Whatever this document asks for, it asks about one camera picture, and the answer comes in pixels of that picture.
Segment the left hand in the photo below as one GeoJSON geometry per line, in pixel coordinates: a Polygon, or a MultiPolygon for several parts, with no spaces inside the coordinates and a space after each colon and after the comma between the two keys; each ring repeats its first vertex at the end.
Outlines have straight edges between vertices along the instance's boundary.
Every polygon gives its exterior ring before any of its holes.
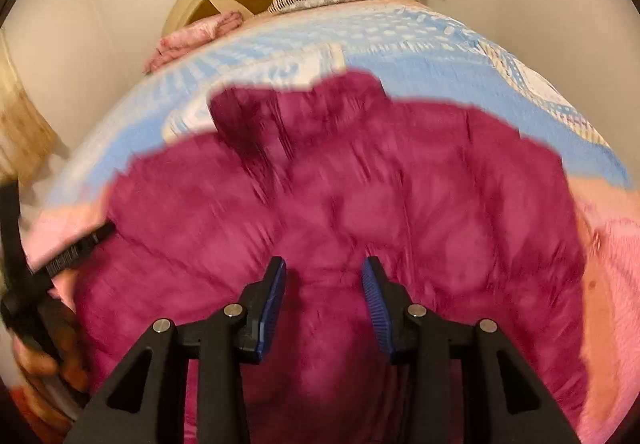
{"type": "Polygon", "coordinates": [[[89,375],[75,313],[56,298],[44,301],[38,311],[58,351],[58,358],[44,351],[32,336],[23,337],[13,333],[16,363],[29,377],[43,379],[58,376],[72,389],[87,392],[89,375]]]}

